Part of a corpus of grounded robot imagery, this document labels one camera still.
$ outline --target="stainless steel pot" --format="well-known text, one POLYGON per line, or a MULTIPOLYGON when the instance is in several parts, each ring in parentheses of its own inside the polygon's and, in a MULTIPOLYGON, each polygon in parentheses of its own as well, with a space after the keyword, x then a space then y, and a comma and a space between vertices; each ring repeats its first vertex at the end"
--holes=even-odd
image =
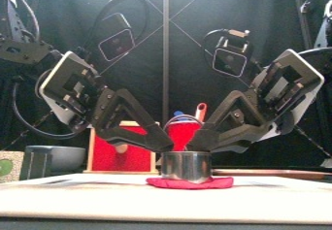
POLYGON ((160 154, 163 179, 203 183, 211 177, 210 153, 203 151, 170 151, 160 154))

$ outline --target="table surface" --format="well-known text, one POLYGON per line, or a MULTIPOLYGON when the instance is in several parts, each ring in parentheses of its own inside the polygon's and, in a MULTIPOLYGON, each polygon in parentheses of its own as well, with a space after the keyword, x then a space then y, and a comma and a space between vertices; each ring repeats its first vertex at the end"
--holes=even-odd
POLYGON ((147 175, 75 174, 0 184, 4 217, 332 224, 332 184, 233 177, 227 189, 163 189, 147 175))

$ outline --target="red handle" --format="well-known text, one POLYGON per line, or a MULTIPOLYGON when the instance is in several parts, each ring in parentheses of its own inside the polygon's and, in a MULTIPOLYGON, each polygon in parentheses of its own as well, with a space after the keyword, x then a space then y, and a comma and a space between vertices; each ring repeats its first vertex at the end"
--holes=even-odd
POLYGON ((206 114, 206 108, 207 108, 207 105, 204 103, 199 103, 198 106, 196 106, 196 109, 195 109, 195 115, 194 115, 194 117, 200 122, 203 122, 203 117, 204 117, 204 114, 206 114))

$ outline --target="red cloth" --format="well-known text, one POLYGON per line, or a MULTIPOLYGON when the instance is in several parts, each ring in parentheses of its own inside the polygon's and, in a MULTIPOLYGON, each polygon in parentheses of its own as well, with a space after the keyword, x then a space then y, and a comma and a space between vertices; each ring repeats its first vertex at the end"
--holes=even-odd
POLYGON ((162 178, 146 179, 147 184, 162 188, 176 189, 208 189, 208 188, 230 188, 233 186, 233 178, 215 178, 203 183, 192 183, 184 180, 167 180, 162 178))

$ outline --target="black backdrop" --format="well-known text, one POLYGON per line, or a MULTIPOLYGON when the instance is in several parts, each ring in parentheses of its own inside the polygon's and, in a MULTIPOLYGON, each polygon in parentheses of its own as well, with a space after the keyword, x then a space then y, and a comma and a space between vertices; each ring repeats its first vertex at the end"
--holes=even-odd
MULTIPOLYGON (((108 0, 37 0, 33 7, 42 40, 52 44, 60 52, 81 46, 95 17, 108 0)), ((312 12, 308 14, 310 38, 314 40, 322 21, 324 4, 328 0, 314 0, 312 12)), ((152 118, 162 122, 162 87, 163 87, 163 40, 168 40, 168 117, 179 110, 192 115, 196 104, 204 102, 208 107, 207 116, 219 105, 229 92, 246 88, 245 76, 251 70, 246 69, 243 76, 230 78, 216 74, 204 62, 202 56, 202 38, 215 29, 226 28, 250 31, 250 41, 254 45, 254 58, 263 65, 277 58, 286 50, 305 50, 298 8, 295 0, 148 0, 150 16, 147 31, 137 46, 115 63, 95 63, 96 69, 105 77, 112 89, 128 88, 142 102, 152 118), (168 36, 163 36, 163 10, 168 9, 168 36)), ((133 32, 143 27, 143 8, 128 1, 113 8, 123 13, 133 32)), ((8 90, 2 79, 1 116, 5 125, 1 129, 1 147, 6 147, 17 137, 21 124, 12 117, 8 108, 8 90)), ((330 126, 330 84, 324 86, 324 105, 330 126)), ((46 107, 33 98, 30 86, 20 91, 21 113, 34 121, 46 107)), ((332 152, 330 142, 321 135, 317 120, 316 104, 299 122, 309 136, 332 152)), ((42 129, 56 133, 65 128, 54 119, 48 120, 42 129)), ((9 149, 22 149, 25 145, 88 145, 88 131, 67 141, 52 141, 28 133, 9 149)), ((242 154, 218 153, 212 157, 215 165, 233 166, 318 166, 324 159, 321 151, 306 138, 291 132, 254 144, 242 154)))

